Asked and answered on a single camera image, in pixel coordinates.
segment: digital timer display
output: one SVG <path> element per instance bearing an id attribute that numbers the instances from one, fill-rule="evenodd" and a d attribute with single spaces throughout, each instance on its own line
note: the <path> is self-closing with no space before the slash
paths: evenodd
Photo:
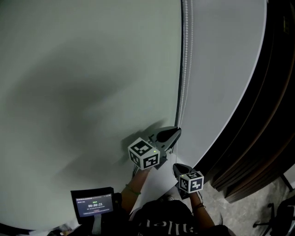
<path id="1" fill-rule="evenodd" d="M 80 217 L 94 216 L 113 211 L 111 194 L 76 198 L 76 203 Z"/>

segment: floor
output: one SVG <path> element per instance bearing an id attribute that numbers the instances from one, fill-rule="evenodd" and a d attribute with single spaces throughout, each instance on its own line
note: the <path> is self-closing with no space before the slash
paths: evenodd
<path id="1" fill-rule="evenodd" d="M 176 189 L 171 189 L 168 194 L 178 199 Z M 274 203 L 275 210 L 278 205 L 288 198 L 289 189 L 281 178 L 278 178 L 258 192 L 241 199 L 235 203 L 228 203 L 221 192 L 205 184 L 201 191 L 206 210 L 215 224 L 223 224 L 230 228 L 237 236 L 260 236 L 266 226 L 253 228 L 255 222 L 268 222 L 271 211 L 267 207 Z M 190 209 L 189 199 L 183 201 Z"/>

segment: black t-shirt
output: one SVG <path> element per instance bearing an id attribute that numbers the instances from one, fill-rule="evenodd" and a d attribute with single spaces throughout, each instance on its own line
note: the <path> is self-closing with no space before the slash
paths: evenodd
<path id="1" fill-rule="evenodd" d="M 181 201 L 149 202 L 136 212 L 131 224 L 130 235 L 134 236 L 230 236 L 228 228 L 223 225 L 198 232 L 194 216 Z"/>

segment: person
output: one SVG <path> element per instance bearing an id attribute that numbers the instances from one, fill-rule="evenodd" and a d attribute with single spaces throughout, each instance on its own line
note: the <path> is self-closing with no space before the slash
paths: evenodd
<path id="1" fill-rule="evenodd" d="M 135 205 L 150 169 L 139 170 L 122 191 L 122 208 L 127 215 Z M 198 194 L 189 194 L 193 212 L 178 200 L 152 201 L 132 213 L 128 235 L 234 235 L 224 225 L 214 225 Z"/>

